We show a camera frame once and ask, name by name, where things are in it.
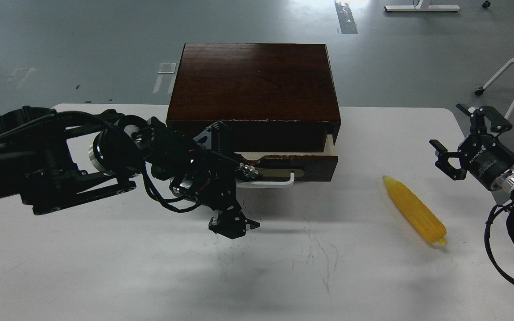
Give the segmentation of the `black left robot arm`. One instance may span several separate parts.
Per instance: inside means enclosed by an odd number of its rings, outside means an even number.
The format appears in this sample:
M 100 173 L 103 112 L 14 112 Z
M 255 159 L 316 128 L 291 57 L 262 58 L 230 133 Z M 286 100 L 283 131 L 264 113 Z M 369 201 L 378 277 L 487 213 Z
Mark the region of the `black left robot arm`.
M 0 199 L 19 195 L 35 215 L 132 191 L 137 176 L 167 210 L 215 211 L 208 224 L 215 234 L 236 239 L 260 226 L 242 212 L 236 183 L 261 175 L 234 152 L 223 122 L 191 138 L 158 118 L 114 109 L 94 115 L 24 106 L 0 115 Z

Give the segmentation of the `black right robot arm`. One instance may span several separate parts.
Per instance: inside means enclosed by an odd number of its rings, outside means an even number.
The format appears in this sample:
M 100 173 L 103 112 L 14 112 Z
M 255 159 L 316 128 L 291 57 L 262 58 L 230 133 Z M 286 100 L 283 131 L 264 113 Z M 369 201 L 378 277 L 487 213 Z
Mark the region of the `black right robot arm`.
M 492 106 L 469 108 L 457 104 L 470 120 L 470 134 L 449 152 L 438 140 L 430 140 L 437 156 L 435 166 L 454 181 L 471 173 L 488 191 L 504 190 L 514 203 L 514 152 L 498 136 L 512 129 L 512 124 Z

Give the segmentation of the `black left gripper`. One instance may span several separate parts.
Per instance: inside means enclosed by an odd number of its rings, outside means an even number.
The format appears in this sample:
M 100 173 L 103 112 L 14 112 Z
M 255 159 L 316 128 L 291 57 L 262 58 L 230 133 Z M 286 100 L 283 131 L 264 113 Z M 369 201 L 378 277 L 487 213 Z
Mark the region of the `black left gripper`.
M 245 217 L 236 198 L 236 181 L 218 173 L 197 173 L 195 176 L 195 201 L 213 211 L 208 229 L 228 239 L 245 235 L 247 230 L 261 227 L 257 221 Z

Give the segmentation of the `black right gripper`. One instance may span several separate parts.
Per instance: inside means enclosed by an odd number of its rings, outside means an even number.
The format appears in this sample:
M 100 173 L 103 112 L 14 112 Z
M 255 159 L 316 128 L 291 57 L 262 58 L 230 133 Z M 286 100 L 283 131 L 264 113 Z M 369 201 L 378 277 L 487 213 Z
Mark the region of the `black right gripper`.
M 499 140 L 513 126 L 492 106 L 471 108 L 457 104 L 456 108 L 470 119 L 470 134 L 458 146 L 461 152 L 449 152 L 438 140 L 430 140 L 435 149 L 435 166 L 454 181 L 466 178 L 469 171 L 487 190 L 501 189 L 497 178 L 508 170 L 514 170 L 514 153 Z M 460 159 L 462 168 L 455 168 L 449 159 Z

